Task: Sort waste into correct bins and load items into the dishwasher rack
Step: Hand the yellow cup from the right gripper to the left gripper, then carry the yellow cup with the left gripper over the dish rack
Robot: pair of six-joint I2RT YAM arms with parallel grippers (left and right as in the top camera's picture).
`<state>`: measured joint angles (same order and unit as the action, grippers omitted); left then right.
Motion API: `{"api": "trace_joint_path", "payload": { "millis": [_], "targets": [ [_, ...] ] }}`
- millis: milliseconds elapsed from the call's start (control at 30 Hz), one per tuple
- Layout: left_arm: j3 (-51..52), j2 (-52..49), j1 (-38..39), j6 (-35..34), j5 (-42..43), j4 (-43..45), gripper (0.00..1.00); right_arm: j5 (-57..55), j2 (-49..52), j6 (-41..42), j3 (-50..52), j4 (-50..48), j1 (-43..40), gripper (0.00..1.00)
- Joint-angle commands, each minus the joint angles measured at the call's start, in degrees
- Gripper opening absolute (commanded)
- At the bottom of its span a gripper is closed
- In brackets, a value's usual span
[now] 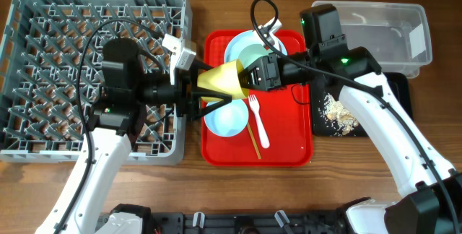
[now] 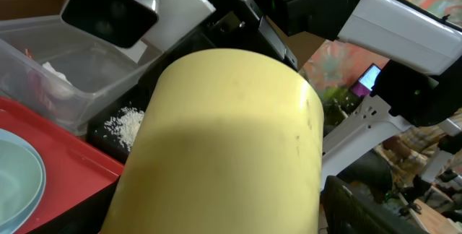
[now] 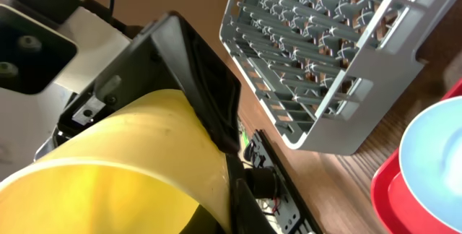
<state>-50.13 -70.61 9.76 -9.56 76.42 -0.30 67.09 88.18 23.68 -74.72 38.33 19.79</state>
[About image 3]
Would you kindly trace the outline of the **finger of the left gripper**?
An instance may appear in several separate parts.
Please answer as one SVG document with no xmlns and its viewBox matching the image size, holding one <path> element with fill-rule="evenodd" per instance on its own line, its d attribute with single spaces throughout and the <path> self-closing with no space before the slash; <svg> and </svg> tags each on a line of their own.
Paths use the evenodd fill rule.
<svg viewBox="0 0 462 234">
<path fill-rule="evenodd" d="M 165 14 L 150 38 L 212 141 L 224 153 L 238 153 L 238 78 L 178 12 Z"/>
</svg>

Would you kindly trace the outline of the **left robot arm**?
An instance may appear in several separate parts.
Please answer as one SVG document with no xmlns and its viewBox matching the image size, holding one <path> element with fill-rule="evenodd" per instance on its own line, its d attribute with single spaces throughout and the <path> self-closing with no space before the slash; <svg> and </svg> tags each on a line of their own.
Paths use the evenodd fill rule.
<svg viewBox="0 0 462 234">
<path fill-rule="evenodd" d="M 240 149 L 240 83 L 169 11 L 126 25 L 95 0 L 1 0 L 1 177 L 137 98 L 181 90 L 221 152 Z"/>
</svg>

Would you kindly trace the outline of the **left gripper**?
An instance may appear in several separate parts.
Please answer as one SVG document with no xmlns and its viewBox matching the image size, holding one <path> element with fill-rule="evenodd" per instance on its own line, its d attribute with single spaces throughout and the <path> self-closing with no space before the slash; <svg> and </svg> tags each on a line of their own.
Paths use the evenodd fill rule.
<svg viewBox="0 0 462 234">
<path fill-rule="evenodd" d="M 80 93 L 71 95 L 53 133 L 37 150 L 37 161 L 85 129 L 149 92 L 168 85 L 169 75 L 151 39 L 141 31 Z"/>
</svg>

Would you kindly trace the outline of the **yellow plastic cup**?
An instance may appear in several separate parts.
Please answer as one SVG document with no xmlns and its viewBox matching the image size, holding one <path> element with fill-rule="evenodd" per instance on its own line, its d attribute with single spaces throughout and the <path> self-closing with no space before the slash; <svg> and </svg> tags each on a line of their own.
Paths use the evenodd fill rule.
<svg viewBox="0 0 462 234">
<path fill-rule="evenodd" d="M 232 230 L 225 154 L 180 90 L 158 90 L 1 182 L 3 233 L 179 233 L 203 207 Z"/>
</svg>

